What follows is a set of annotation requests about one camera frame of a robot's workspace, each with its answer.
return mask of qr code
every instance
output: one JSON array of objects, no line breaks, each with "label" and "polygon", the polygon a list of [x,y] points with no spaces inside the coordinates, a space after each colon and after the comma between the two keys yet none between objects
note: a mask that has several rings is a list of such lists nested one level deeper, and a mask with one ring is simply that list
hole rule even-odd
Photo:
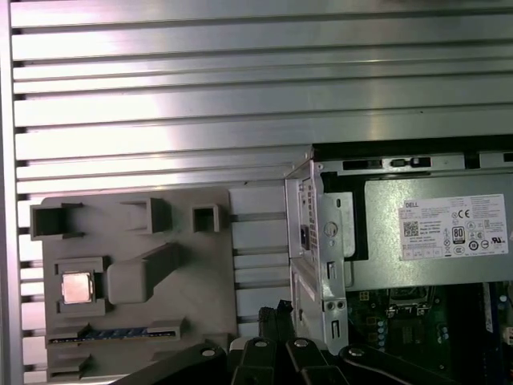
[{"label": "qr code", "polygon": [[404,236],[418,237],[418,222],[404,222]]}]

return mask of sticker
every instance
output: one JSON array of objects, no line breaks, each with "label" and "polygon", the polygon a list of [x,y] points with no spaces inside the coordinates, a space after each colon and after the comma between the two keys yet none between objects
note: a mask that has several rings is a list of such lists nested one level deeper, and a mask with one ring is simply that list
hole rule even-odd
[{"label": "sticker", "polygon": [[405,201],[402,260],[507,254],[504,195]]}]

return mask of warning label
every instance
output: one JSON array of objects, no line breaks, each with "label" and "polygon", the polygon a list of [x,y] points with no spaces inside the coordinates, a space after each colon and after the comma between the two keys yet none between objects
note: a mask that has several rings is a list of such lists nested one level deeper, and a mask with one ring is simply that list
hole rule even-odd
[{"label": "warning label", "polygon": [[504,195],[405,201],[402,260],[508,253]]}]

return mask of metal frame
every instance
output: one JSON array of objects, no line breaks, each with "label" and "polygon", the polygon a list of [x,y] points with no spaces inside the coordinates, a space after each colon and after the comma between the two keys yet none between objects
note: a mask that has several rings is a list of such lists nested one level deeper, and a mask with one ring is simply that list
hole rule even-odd
[{"label": "metal frame", "polygon": [[[42,300],[42,276],[36,271],[38,246],[26,234],[17,237],[16,203],[24,233],[30,225],[28,208],[44,197],[213,184],[257,189],[280,184],[291,159],[304,162],[309,157],[301,146],[312,143],[511,133],[513,29],[506,10],[513,0],[297,0],[294,7],[287,0],[265,5],[220,0],[216,6],[208,0],[0,4],[9,210],[9,266],[0,278],[3,285],[10,284],[2,309],[6,317],[13,306],[14,318],[3,330],[14,328],[10,337],[16,345],[4,341],[4,347],[15,352],[9,359],[17,375],[18,367],[22,370],[16,325],[18,254],[24,267],[24,300]],[[9,9],[12,28],[22,32],[12,42]],[[95,113],[86,111],[93,107],[98,108]],[[487,162],[494,162],[492,155]],[[292,212],[297,202],[289,190],[295,182],[285,183]],[[246,201],[260,198],[249,194]],[[252,211],[236,213],[234,220],[263,225],[285,217],[281,205],[261,213],[262,204],[248,207]],[[341,215],[345,221],[349,214],[341,210]],[[290,228],[293,218],[288,221]],[[346,253],[348,234],[346,225]],[[293,254],[297,236],[289,234]],[[280,243],[278,248],[240,250],[251,253],[236,255],[241,263],[263,269],[237,273],[240,287],[255,282],[261,286],[239,290],[246,322],[240,330],[248,335],[257,332],[254,307],[289,295],[288,288],[261,281],[270,266],[279,264],[280,273],[269,276],[286,282],[286,240]],[[309,273],[300,279],[293,272],[291,289],[317,291],[309,262],[293,256],[292,265]],[[352,284],[352,266],[343,269],[347,286]],[[29,278],[34,275],[37,281]],[[308,290],[302,293],[309,296]],[[26,317],[22,312],[22,321],[38,314],[34,310]],[[23,339],[25,352],[39,354],[27,360],[36,363],[27,369],[40,372],[25,377],[39,382],[45,363],[39,359],[44,354],[44,321],[33,323],[38,330],[27,325],[28,335],[39,336]]]},{"label": "metal frame", "polygon": [[[302,313],[303,308],[308,308],[309,317],[302,320],[296,314],[294,319],[298,330],[305,330],[308,334],[316,335],[321,328],[324,341],[333,353],[339,351],[348,344],[347,340],[347,312],[345,304],[345,292],[375,289],[389,289],[403,286],[436,286],[455,283],[468,283],[511,279],[510,256],[494,256],[494,276],[483,276],[483,269],[491,267],[491,261],[486,258],[456,258],[450,261],[448,266],[445,260],[424,261],[395,261],[392,257],[382,255],[376,258],[369,251],[369,260],[344,261],[345,257],[352,257],[355,250],[355,228],[353,214],[352,193],[347,192],[323,192],[323,182],[320,177],[322,172],[335,172],[339,176],[373,176],[375,180],[369,183],[387,182],[386,174],[404,174],[405,179],[415,180],[415,173],[428,172],[422,180],[430,180],[436,176],[476,176],[487,177],[502,175],[503,188],[511,183],[513,167],[503,159],[501,152],[479,153],[480,169],[466,169],[463,154],[431,155],[431,166],[426,168],[412,168],[410,166],[392,167],[390,162],[396,159],[409,159],[414,156],[376,157],[382,160],[383,168],[376,170],[345,170],[344,160],[319,162],[311,160],[307,164],[298,167],[287,176],[286,189],[287,200],[291,202],[287,206],[289,224],[289,250],[291,257],[291,284],[295,307]],[[408,179],[408,174],[413,173],[413,179]],[[299,228],[301,221],[300,196],[307,186],[313,187],[316,204],[313,207],[314,225],[318,238],[318,247],[314,249],[314,258],[310,252],[301,247]],[[375,242],[368,238],[368,244]],[[340,302],[340,308],[334,307],[334,303]],[[339,340],[334,340],[330,334],[330,323],[338,320],[345,327],[344,334]]]},{"label": "metal frame", "polygon": [[[292,296],[296,308],[300,309],[300,292],[304,290],[313,306],[319,308],[318,325],[307,319],[306,330],[317,337],[320,330],[329,351],[337,354],[349,344],[347,302],[345,298],[344,237],[341,210],[337,208],[337,194],[324,194],[320,164],[310,160],[288,176],[287,186],[289,252],[291,256]],[[299,228],[299,194],[305,193],[309,199],[311,214],[309,226],[315,228],[317,243],[312,244],[308,253],[301,248]],[[295,314],[294,322],[301,329],[301,321]]]},{"label": "metal frame", "polygon": [[0,383],[23,383],[22,309],[18,262],[18,195],[14,151],[14,93],[10,2],[0,0],[0,91],[5,210],[5,254],[0,261]]}]

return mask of gray plastic bracket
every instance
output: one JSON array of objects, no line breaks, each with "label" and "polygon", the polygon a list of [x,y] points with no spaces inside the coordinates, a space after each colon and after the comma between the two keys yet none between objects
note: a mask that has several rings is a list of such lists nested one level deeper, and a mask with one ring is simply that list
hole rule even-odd
[{"label": "gray plastic bracket", "polygon": [[33,205],[30,207],[30,237],[32,241],[61,241],[84,234],[75,228],[71,212],[83,207],[81,203]]},{"label": "gray plastic bracket", "polygon": [[172,227],[169,205],[158,198],[120,202],[127,207],[127,230],[136,234],[155,234]]}]

